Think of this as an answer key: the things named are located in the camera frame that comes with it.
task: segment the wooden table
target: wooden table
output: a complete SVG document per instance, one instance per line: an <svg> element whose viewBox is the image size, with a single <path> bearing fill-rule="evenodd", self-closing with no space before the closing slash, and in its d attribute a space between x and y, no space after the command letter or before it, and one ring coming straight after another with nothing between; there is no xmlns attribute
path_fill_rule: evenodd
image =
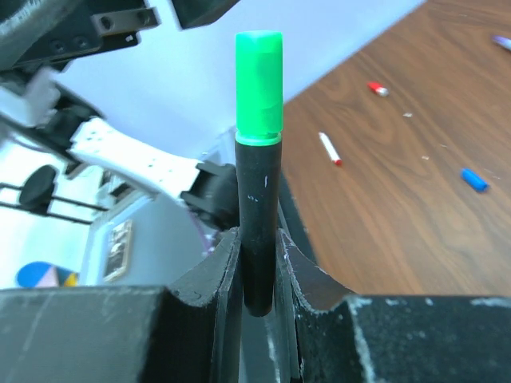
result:
<svg viewBox="0 0 511 383"><path fill-rule="evenodd" d="M511 294L511 52L492 34L511 38L511 2L429 1L286 106L283 170L319 264L355 291Z"/></svg>

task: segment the cable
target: cable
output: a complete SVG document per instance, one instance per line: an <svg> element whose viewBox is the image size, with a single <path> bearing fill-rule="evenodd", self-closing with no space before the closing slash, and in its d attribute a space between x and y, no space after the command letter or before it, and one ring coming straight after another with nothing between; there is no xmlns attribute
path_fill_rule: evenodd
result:
<svg viewBox="0 0 511 383"><path fill-rule="evenodd" d="M19 140L12 132L7 133L7 139L10 140L11 142L21 146L22 148L29 149L34 152L45 153L45 154L49 153L48 151L46 151L45 149L43 149L39 146L33 146L31 144L27 144L27 143Z"/></svg>
<svg viewBox="0 0 511 383"><path fill-rule="evenodd" d="M209 253L209 247L210 246L209 246L209 243L208 243L208 239L206 238L206 233L204 233L204 229L200 225L199 220L189 210L188 210L188 215L190 215L190 219L192 220L193 226L195 226L195 228L197 229L197 232L199 233L200 241L202 242L202 246L204 247L204 251L207 251Z"/></svg>

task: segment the marker cap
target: marker cap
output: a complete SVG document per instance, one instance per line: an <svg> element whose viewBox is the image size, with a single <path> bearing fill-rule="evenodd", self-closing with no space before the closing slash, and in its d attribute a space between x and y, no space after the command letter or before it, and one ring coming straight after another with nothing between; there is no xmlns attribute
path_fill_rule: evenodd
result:
<svg viewBox="0 0 511 383"><path fill-rule="evenodd" d="M280 32L236 35L236 140L250 146L282 140L283 42Z"/></svg>
<svg viewBox="0 0 511 383"><path fill-rule="evenodd" d="M477 175L476 172L470 169L462 169L461 170L462 179L470 185L476 192L485 192L489 185L486 181L484 181L480 176Z"/></svg>

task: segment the blue marker cap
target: blue marker cap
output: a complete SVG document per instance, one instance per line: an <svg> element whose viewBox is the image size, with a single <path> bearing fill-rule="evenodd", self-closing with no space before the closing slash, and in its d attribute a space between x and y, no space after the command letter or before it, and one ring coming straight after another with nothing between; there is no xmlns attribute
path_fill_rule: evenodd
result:
<svg viewBox="0 0 511 383"><path fill-rule="evenodd" d="M461 170L462 179L470 185L476 192L482 193L489 188L489 185L480 176L470 169Z"/></svg>
<svg viewBox="0 0 511 383"><path fill-rule="evenodd" d="M503 36L492 36L492 40L503 48L511 49L511 40L508 38Z"/></svg>

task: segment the white robot part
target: white robot part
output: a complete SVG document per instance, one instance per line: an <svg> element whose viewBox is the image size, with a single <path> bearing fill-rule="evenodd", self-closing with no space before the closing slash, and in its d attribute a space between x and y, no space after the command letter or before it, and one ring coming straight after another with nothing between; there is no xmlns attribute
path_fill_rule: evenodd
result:
<svg viewBox="0 0 511 383"><path fill-rule="evenodd" d="M177 203L199 175L199 160L174 156L144 144L95 117L80 126L71 138L69 153L125 179L135 188L156 196L164 194Z"/></svg>
<svg viewBox="0 0 511 383"><path fill-rule="evenodd" d="M53 108L60 93L55 88L50 69L39 70L26 86L23 94L1 86L0 117L24 128L34 128Z"/></svg>

